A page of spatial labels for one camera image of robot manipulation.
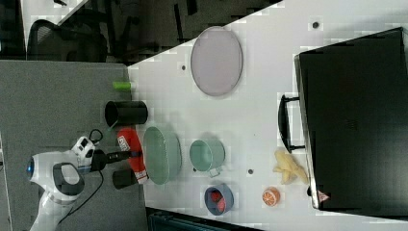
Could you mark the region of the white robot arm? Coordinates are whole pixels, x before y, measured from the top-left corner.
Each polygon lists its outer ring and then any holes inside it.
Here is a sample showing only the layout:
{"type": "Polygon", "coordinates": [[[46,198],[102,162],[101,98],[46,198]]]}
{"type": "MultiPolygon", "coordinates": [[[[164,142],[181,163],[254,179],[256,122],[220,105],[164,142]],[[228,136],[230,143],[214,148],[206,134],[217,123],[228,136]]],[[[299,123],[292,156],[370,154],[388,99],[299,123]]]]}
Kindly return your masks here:
{"type": "Polygon", "coordinates": [[[97,141],[81,137],[69,150],[43,152],[31,157],[26,171],[29,180],[43,188],[43,194],[30,231],[56,230],[83,192],[85,174],[140,155],[130,149],[105,154],[97,150],[96,145],[97,141]]]}

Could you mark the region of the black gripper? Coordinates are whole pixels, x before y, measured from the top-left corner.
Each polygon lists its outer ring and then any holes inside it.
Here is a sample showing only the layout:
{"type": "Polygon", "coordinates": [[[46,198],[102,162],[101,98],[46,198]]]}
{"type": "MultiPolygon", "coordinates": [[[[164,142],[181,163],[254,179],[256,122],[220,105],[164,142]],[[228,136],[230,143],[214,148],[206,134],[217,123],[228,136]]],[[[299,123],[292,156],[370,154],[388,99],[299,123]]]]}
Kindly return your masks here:
{"type": "Polygon", "coordinates": [[[109,161],[122,161],[142,155],[141,151],[118,151],[108,155],[101,149],[96,149],[92,156],[91,171],[103,170],[109,161]]]}

